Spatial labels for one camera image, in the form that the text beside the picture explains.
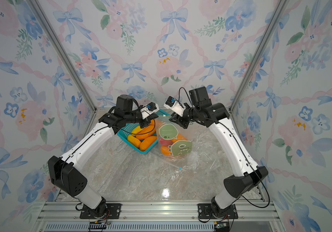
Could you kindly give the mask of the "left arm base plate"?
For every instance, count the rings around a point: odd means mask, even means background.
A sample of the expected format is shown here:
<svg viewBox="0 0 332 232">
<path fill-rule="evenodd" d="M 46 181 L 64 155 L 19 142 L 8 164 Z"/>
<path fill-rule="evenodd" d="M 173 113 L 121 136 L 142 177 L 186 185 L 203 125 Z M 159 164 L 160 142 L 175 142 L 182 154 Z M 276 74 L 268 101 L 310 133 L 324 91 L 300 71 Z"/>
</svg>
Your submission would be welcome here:
<svg viewBox="0 0 332 232">
<path fill-rule="evenodd" d="M 80 219 L 119 219 L 122 204 L 105 204 L 100 205 L 96 209 L 90 209 L 83 205 L 80 209 Z"/>
</svg>

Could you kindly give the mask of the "red yellow mango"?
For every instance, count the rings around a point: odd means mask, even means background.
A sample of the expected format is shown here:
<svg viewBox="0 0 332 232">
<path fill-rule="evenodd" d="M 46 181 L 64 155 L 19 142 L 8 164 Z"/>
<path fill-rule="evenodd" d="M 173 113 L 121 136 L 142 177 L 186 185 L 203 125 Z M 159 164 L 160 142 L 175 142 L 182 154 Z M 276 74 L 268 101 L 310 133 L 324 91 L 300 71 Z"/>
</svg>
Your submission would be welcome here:
<svg viewBox="0 0 332 232">
<path fill-rule="evenodd" d="M 173 144 L 173 141 L 172 140 L 165 140 L 163 138 L 160 138 L 159 143 L 160 143 L 161 146 L 168 147 L 168 146 Z"/>
</svg>

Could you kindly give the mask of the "large orange mango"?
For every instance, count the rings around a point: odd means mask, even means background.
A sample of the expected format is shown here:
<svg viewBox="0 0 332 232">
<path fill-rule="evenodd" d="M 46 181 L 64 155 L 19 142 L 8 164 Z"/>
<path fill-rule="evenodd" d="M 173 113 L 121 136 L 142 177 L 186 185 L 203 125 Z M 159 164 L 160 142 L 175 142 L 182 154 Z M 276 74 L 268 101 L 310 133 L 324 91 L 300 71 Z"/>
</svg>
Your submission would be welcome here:
<svg viewBox="0 0 332 232">
<path fill-rule="evenodd" d="M 173 156 L 171 150 L 166 146 L 161 146 L 161 153 L 165 156 L 169 156 L 169 157 Z"/>
</svg>

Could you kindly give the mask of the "clear zip-top bag green print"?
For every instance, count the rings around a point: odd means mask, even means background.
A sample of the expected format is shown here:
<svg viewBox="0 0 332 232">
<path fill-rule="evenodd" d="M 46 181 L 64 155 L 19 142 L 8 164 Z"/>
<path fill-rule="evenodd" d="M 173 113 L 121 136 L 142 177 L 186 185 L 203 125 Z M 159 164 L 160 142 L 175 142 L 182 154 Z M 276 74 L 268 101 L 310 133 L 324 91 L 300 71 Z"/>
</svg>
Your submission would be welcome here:
<svg viewBox="0 0 332 232">
<path fill-rule="evenodd" d="M 169 119 L 161 116 L 155 120 L 157 145 L 152 154 L 165 161 L 184 161 L 197 151 L 196 129 L 193 125 L 184 129 Z"/>
</svg>

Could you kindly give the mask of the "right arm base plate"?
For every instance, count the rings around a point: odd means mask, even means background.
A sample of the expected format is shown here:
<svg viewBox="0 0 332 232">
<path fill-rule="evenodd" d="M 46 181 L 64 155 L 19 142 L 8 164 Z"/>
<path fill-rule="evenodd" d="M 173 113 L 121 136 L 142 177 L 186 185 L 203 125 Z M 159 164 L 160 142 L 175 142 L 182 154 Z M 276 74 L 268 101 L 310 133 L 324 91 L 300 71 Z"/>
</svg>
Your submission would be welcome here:
<svg viewBox="0 0 332 232">
<path fill-rule="evenodd" d="M 198 204 L 199 219 L 238 219 L 235 205 L 231 205 L 225 209 L 210 204 Z"/>
</svg>

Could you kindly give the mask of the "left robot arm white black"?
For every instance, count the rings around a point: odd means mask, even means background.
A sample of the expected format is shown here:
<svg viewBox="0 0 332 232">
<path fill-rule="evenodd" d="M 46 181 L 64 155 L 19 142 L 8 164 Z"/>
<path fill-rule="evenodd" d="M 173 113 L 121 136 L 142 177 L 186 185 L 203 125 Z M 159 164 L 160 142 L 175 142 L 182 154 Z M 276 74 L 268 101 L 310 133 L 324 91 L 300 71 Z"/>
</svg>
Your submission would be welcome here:
<svg viewBox="0 0 332 232">
<path fill-rule="evenodd" d="M 106 200 L 89 186 L 82 169 L 90 157 L 127 124 L 139 124 L 142 128 L 154 121 L 158 104 L 139 105 L 130 95 L 120 95 L 116 105 L 105 113 L 94 128 L 74 147 L 60 157 L 48 160 L 50 180 L 53 185 L 79 200 L 83 210 L 95 218 L 108 216 Z"/>
</svg>

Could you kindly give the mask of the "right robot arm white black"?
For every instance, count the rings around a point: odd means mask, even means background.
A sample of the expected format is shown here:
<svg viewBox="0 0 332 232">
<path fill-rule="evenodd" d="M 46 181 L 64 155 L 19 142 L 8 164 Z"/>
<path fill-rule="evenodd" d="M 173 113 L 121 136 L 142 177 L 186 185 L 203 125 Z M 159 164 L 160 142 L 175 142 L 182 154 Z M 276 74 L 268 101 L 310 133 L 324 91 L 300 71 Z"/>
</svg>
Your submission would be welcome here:
<svg viewBox="0 0 332 232">
<path fill-rule="evenodd" d="M 222 103 L 212 103 L 207 89 L 189 91 L 189 103 L 180 103 L 168 97 L 164 106 L 173 113 L 170 122 L 187 129 L 190 122 L 209 128 L 225 152 L 233 174 L 224 179 L 224 189 L 211 200 L 216 218 L 224 218 L 233 210 L 234 203 L 268 176 L 266 167 L 260 166 L 236 137 L 230 113 Z"/>
</svg>

